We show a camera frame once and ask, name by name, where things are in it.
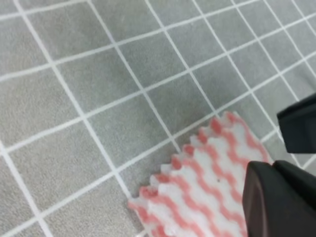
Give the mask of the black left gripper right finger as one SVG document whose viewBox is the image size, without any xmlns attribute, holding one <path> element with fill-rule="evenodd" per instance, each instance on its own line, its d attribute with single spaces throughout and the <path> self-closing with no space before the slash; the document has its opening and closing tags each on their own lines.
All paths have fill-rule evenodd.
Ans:
<svg viewBox="0 0 316 237">
<path fill-rule="evenodd" d="M 313 209 L 316 209 L 316 177 L 284 161 L 274 162 L 274 168 L 292 189 Z"/>
</svg>

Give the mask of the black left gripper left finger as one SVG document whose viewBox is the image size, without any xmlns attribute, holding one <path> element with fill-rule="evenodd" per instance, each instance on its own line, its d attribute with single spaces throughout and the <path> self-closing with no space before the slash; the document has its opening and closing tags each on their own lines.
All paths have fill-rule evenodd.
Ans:
<svg viewBox="0 0 316 237">
<path fill-rule="evenodd" d="M 313 210 L 285 181 L 274 164 L 247 165 L 242 206 L 250 237 L 314 237 Z"/>
</svg>

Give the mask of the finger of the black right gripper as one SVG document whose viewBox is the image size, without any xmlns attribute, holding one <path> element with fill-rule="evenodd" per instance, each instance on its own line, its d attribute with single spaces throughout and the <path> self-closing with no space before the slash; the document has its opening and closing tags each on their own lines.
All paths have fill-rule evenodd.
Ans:
<svg viewBox="0 0 316 237">
<path fill-rule="evenodd" d="M 277 113 L 288 153 L 316 152 L 316 95 L 312 94 Z"/>
</svg>

